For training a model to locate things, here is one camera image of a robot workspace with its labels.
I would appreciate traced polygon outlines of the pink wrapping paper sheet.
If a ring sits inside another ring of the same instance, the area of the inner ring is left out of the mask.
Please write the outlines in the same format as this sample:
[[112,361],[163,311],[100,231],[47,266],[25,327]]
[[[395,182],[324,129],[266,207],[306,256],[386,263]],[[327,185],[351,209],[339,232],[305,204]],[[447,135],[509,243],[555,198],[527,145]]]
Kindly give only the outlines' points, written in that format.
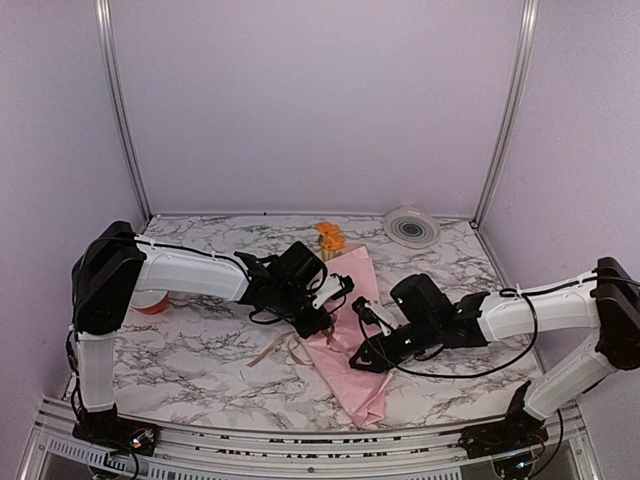
[[393,375],[353,369],[349,359],[365,337],[358,324],[352,303],[363,297],[374,303],[380,300],[374,264],[364,245],[358,245],[327,263],[331,273],[350,276],[354,290],[336,313],[331,334],[319,333],[302,342],[315,370],[327,383],[338,403],[361,428],[386,418],[385,390]]

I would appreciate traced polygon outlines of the tan ribbon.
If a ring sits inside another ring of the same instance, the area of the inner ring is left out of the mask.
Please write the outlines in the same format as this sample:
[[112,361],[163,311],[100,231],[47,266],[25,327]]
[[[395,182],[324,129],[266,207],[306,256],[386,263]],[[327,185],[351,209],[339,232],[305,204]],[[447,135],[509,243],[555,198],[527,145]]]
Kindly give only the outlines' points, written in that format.
[[[323,337],[322,343],[325,345],[325,348],[334,353],[347,353],[347,350],[343,348],[343,346],[336,341],[335,338],[335,325],[333,322],[330,322],[330,325],[327,329],[321,329],[319,333],[314,334],[314,337],[321,336]],[[269,344],[260,354],[258,354],[255,358],[249,361],[246,364],[248,368],[254,368],[259,365],[261,362],[266,360],[272,354],[275,354],[279,351],[285,351],[288,358],[296,365],[302,366],[305,368],[314,369],[316,367],[312,358],[308,360],[303,359],[296,353],[296,349],[303,345],[305,339],[302,339],[298,333],[295,331],[290,331],[278,336],[271,344]]]

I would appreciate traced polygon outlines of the orange fake flower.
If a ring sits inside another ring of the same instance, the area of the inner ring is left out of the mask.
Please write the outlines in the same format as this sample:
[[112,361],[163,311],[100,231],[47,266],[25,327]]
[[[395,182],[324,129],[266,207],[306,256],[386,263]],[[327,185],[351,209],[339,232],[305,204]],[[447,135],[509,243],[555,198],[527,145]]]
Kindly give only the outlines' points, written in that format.
[[316,225],[320,257],[329,261],[340,256],[345,248],[346,239],[338,225],[330,222],[320,222]]

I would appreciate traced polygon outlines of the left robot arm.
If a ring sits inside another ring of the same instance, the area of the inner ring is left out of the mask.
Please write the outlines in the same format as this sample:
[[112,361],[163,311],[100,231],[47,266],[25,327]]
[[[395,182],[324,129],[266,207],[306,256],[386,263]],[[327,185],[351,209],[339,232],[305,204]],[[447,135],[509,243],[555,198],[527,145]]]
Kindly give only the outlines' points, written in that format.
[[300,242],[281,255],[224,255],[158,242],[116,221],[93,240],[72,270],[73,328],[86,426],[106,445],[125,438],[111,411],[114,345],[129,309],[157,309],[172,293],[215,297],[267,313],[308,338],[329,325],[325,303],[340,282]]

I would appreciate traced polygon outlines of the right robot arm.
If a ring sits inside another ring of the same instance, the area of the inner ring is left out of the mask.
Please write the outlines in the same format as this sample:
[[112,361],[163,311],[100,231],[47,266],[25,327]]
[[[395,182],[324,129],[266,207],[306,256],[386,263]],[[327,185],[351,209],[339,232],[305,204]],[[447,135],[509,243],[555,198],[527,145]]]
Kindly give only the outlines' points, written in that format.
[[639,367],[639,284],[612,257],[599,259],[590,272],[535,290],[481,291],[453,303],[429,275],[413,274],[392,288],[391,297],[406,324],[366,336],[349,360],[351,368],[386,373],[432,347],[476,348],[518,335],[588,330],[569,356],[516,391],[495,428],[506,448],[519,446],[535,424],[608,375]]

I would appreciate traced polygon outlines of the red and white bowl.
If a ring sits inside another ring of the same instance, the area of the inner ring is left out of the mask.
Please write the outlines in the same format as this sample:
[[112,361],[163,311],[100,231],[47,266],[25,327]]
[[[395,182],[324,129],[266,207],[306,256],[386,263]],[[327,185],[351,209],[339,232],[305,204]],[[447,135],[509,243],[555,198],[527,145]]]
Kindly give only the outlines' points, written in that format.
[[169,306],[169,294],[166,291],[135,292],[130,306],[145,315],[155,315]]

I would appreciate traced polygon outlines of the grey ringed plate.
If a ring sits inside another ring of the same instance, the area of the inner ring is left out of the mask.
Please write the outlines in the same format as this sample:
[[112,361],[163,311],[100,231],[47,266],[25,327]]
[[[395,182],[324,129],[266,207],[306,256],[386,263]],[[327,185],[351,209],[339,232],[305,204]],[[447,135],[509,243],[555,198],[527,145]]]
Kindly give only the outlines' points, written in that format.
[[426,249],[441,236],[438,222],[413,206],[402,206],[386,213],[383,229],[390,240],[412,250]]

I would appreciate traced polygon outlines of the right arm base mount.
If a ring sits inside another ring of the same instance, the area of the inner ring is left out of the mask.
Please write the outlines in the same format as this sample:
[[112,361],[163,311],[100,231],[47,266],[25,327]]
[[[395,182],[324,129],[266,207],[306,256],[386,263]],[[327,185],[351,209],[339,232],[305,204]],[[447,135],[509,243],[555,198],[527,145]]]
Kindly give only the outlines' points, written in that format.
[[531,381],[527,381],[515,391],[502,420],[461,430],[457,445],[466,451],[469,459],[506,453],[548,440],[545,421],[524,410],[530,385]]

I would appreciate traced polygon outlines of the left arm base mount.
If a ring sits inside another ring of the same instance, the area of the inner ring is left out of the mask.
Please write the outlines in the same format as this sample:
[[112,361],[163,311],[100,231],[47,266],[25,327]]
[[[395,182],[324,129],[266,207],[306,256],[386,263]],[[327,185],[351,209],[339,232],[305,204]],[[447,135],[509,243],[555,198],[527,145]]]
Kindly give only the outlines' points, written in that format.
[[81,408],[72,435],[76,439],[105,447],[152,456],[159,438],[159,426],[121,417],[116,406],[101,412],[88,412]]

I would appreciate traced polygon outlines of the front aluminium rail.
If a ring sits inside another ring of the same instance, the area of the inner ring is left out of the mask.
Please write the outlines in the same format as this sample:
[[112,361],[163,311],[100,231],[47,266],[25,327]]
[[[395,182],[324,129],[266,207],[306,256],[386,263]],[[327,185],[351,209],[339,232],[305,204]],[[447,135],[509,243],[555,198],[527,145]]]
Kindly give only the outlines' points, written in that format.
[[361,432],[266,432],[162,422],[150,456],[76,439],[70,406],[42,401],[19,479],[600,479],[578,409],[530,447],[471,459],[458,425]]

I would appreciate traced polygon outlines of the left aluminium frame post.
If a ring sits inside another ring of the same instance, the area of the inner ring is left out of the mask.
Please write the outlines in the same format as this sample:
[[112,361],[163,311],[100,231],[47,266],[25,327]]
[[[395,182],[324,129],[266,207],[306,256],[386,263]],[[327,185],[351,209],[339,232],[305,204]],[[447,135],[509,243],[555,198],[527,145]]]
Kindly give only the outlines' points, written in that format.
[[125,96],[118,65],[110,2],[108,0],[97,0],[95,2],[95,10],[109,95],[124,154],[125,164],[140,216],[144,222],[148,222],[153,217],[153,214],[137,158],[132,131],[129,125]]

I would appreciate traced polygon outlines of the aluminium frame post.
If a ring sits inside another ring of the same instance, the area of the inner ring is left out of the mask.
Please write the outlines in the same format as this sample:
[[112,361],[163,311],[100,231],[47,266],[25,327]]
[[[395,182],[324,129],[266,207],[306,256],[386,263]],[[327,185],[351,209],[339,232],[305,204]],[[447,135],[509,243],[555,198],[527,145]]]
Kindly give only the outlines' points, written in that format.
[[153,217],[153,214],[137,158],[132,131],[129,125],[125,96],[118,65],[110,2],[108,0],[97,0],[95,2],[95,10],[109,95],[124,154],[125,164],[140,216],[144,222],[148,222]]
[[504,110],[492,150],[489,168],[476,205],[472,224],[480,229],[488,216],[504,168],[511,133],[524,95],[539,12],[538,0],[525,0],[516,43],[515,58],[505,100]]

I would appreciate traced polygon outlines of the right aluminium frame post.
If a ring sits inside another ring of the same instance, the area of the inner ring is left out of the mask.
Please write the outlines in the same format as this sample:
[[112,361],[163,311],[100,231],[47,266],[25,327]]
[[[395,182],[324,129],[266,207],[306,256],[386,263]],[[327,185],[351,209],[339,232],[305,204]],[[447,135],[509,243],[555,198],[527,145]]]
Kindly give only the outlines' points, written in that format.
[[515,58],[505,100],[504,110],[492,150],[489,168],[476,205],[472,224],[480,229],[488,216],[504,168],[511,133],[524,95],[539,12],[538,0],[525,0],[516,43]]

